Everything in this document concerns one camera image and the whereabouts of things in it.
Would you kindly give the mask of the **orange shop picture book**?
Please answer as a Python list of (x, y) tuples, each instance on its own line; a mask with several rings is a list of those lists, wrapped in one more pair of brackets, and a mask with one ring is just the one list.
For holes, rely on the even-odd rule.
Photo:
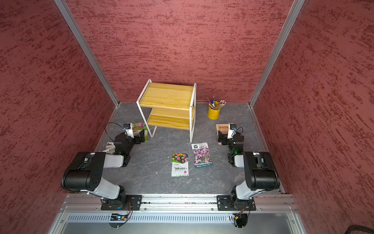
[(216, 124), (216, 130), (217, 130), (217, 140), (218, 140), (218, 131), (221, 131), (222, 133), (228, 133), (229, 124)]

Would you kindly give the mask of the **green white seed bag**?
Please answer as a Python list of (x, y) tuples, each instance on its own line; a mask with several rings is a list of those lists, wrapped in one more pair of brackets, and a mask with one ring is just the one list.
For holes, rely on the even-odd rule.
[(148, 141), (148, 129), (144, 122), (133, 122), (132, 130), (134, 137), (140, 136), (140, 132), (144, 130), (145, 142)]

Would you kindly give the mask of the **pink flower seed bag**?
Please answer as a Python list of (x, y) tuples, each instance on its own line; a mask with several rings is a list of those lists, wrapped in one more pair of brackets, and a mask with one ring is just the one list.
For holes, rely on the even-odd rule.
[(213, 166), (208, 144), (206, 142), (195, 143), (192, 144), (191, 147), (194, 155), (195, 168)]

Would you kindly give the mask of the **white sunflower seed bag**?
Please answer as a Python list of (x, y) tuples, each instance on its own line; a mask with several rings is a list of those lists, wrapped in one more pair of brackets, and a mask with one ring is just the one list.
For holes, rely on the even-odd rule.
[(189, 156), (188, 154), (177, 153), (172, 155), (171, 176), (189, 176)]

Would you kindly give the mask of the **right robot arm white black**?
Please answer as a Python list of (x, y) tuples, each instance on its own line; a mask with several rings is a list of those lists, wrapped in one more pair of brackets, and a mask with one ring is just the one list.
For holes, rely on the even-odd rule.
[(268, 152), (245, 151), (244, 136), (237, 132), (226, 135), (219, 131), (218, 142), (228, 147), (228, 163), (244, 169), (244, 181), (230, 193), (232, 206), (244, 206), (257, 194), (280, 187), (278, 172)]

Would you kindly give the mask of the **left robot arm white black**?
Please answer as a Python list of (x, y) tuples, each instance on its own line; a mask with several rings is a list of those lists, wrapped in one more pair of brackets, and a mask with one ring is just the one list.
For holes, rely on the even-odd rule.
[(130, 205), (123, 186), (113, 184), (102, 177), (105, 168), (124, 168), (130, 161), (130, 153), (136, 144), (145, 142), (145, 131), (129, 135), (130, 131), (115, 137), (115, 153), (78, 152), (69, 164), (61, 181), (61, 188), (79, 193), (87, 192), (102, 198), (102, 209), (122, 210)]

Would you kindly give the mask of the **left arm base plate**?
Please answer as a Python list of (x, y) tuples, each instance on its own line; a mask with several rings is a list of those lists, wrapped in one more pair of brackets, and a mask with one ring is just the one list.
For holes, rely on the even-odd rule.
[(102, 199), (102, 211), (139, 211), (141, 195), (126, 195), (124, 199)]

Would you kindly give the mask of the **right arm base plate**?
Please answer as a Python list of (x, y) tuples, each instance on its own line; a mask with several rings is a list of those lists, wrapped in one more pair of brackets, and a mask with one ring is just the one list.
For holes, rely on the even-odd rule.
[(256, 211), (256, 205), (254, 200), (240, 200), (240, 199), (233, 199), (231, 196), (228, 195), (218, 195), (217, 199), (217, 207), (219, 211), (238, 211), (240, 212), (242, 209), (244, 211)]

